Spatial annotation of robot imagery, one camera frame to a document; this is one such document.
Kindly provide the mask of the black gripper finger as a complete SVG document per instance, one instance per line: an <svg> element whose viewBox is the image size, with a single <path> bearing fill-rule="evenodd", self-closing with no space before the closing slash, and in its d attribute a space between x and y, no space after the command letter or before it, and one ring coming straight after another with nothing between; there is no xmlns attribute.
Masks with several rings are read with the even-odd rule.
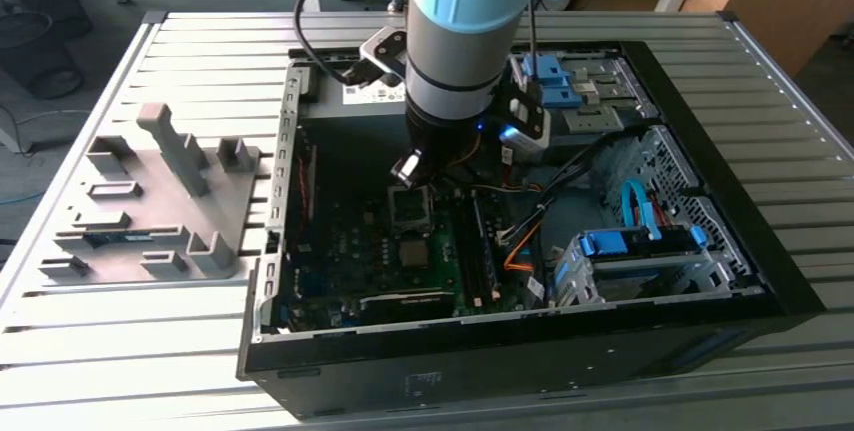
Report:
<svg viewBox="0 0 854 431"><path fill-rule="evenodd" d="M412 148L396 160L389 174L404 187L420 187L435 179L440 171L440 154L427 149Z"/></svg>

